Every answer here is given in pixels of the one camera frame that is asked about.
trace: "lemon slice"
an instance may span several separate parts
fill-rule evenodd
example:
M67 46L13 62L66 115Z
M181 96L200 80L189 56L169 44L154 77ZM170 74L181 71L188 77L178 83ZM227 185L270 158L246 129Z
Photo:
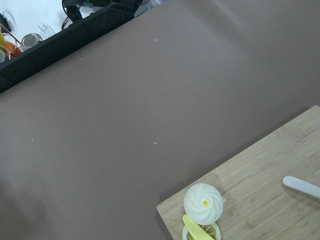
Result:
M221 233L218 225L214 222L211 225L199 225L213 240L221 240ZM194 240L186 226L182 231L182 240Z

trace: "yellow object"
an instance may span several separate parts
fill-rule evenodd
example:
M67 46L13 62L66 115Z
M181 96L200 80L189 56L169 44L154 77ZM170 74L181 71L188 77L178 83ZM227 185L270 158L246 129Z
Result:
M0 32L0 45L7 47L6 40L1 32Z
M198 224L191 220L188 215L183 215L182 220L194 240L213 240Z

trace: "wood grain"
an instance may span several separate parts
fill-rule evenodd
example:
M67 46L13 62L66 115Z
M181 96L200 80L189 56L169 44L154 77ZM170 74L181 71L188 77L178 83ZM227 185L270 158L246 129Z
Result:
M157 206L174 240L182 239L183 198L196 183L226 198L223 240L318 240L320 199L283 185L294 176L320 185L320 107L314 106Z

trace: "gray table surface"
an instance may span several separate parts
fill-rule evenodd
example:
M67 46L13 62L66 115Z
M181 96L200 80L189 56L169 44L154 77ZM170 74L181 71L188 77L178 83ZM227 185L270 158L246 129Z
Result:
M171 239L158 203L320 104L319 22L167 0L0 94L0 238Z

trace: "white swirled object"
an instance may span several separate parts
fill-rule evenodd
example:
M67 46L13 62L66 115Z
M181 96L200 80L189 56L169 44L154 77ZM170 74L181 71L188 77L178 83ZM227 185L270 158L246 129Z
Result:
M199 225L210 225L220 218L225 199L213 186L197 183L190 187L184 196L185 213Z

